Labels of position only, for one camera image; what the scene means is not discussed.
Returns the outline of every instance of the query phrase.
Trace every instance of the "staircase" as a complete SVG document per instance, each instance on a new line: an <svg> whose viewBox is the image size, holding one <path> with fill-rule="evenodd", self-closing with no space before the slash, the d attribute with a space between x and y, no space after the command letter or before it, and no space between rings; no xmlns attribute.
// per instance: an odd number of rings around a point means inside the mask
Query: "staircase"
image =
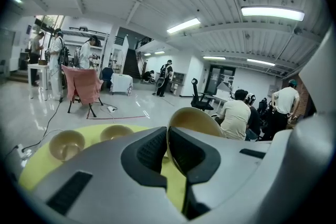
<svg viewBox="0 0 336 224"><path fill-rule="evenodd" d="M28 71L27 70L12 71L10 72L10 76L7 78L7 80L28 83Z"/></svg>
<svg viewBox="0 0 336 224"><path fill-rule="evenodd" d="M131 76L133 79L141 79L135 50L128 49L123 74Z"/></svg>

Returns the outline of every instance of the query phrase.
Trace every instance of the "black pants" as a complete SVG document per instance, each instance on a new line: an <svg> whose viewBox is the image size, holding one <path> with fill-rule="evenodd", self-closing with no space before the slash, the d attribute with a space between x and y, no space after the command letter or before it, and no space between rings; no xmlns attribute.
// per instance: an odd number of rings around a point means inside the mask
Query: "black pants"
<svg viewBox="0 0 336 224"><path fill-rule="evenodd" d="M277 132L286 129L287 121L287 114L281 114L280 112L275 111L268 125L268 129L262 137L261 141L273 140L273 137Z"/></svg>
<svg viewBox="0 0 336 224"><path fill-rule="evenodd" d="M164 91L167 88L168 82L169 82L169 78L166 78L163 82L163 85L157 89L158 91L156 92L156 95L163 96Z"/></svg>
<svg viewBox="0 0 336 224"><path fill-rule="evenodd" d="M38 54L30 54L30 61L29 63L38 63L38 58L40 58L40 55ZM36 80L36 73L37 73L37 69L31 69L31 75L32 75L32 84L35 83Z"/></svg>

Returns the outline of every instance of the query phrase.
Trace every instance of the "door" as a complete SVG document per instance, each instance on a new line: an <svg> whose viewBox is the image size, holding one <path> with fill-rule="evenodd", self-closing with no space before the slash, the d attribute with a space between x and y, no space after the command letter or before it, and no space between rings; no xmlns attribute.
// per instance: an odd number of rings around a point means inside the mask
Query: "door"
<svg viewBox="0 0 336 224"><path fill-rule="evenodd" d="M211 65L204 92L215 95L217 93L217 87L221 82L224 82L224 84L230 88L235 71L236 69L233 67Z"/></svg>

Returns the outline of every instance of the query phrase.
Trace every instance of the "white table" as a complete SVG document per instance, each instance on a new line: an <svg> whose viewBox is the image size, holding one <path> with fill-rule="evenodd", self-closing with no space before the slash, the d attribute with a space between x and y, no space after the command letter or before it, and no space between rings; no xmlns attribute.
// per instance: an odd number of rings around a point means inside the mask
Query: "white table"
<svg viewBox="0 0 336 224"><path fill-rule="evenodd" d="M126 92L130 95L133 88L133 78L129 75L113 73L111 77L110 92Z"/></svg>
<svg viewBox="0 0 336 224"><path fill-rule="evenodd" d="M49 69L49 66L40 66L38 63L31 63L28 65L28 87L29 87L29 97L33 98L33 90L31 85L31 70L32 69L38 69L42 71L42 87L43 87L43 96L44 100L47 100L47 92L48 90L48 83L47 83L47 72Z"/></svg>

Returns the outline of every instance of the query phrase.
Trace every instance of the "tan bowl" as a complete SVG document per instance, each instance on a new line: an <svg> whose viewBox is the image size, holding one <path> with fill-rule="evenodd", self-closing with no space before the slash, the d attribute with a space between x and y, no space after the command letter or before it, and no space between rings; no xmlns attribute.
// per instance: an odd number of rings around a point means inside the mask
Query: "tan bowl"
<svg viewBox="0 0 336 224"><path fill-rule="evenodd" d="M116 139L134 133L130 128L123 125L112 125L105 128L100 134L100 141Z"/></svg>
<svg viewBox="0 0 336 224"><path fill-rule="evenodd" d="M181 171L179 165L173 158L169 148L169 130L170 127L183 127L192 131L213 135L223 136L223 131L218 123L207 113L196 108L181 108L171 117L167 126L167 154L172 163Z"/></svg>
<svg viewBox="0 0 336 224"><path fill-rule="evenodd" d="M66 130L51 139L49 150L53 157L65 162L81 152L84 146L85 139L81 133Z"/></svg>

